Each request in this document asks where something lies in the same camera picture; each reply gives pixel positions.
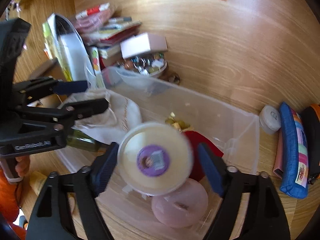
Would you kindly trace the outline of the orange sleeve forearm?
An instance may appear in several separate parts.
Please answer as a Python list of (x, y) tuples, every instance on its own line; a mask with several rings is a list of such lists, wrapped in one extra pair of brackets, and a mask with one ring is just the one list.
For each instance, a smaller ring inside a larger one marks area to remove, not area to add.
[(21, 196), (21, 186), (19, 184), (10, 184), (7, 181), (3, 171), (1, 170), (0, 180), (0, 205), (1, 214), (4, 219), (9, 223), (11, 228), (15, 231), (20, 239), (25, 239), (26, 230), (20, 226), (16, 226), (14, 221), (17, 219), (20, 206), (19, 200)]

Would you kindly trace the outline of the left hand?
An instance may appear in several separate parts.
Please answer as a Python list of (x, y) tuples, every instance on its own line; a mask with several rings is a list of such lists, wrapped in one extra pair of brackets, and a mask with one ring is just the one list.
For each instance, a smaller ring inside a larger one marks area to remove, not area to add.
[(19, 177), (25, 176), (30, 168), (30, 157), (28, 155), (16, 157), (17, 164), (15, 170)]

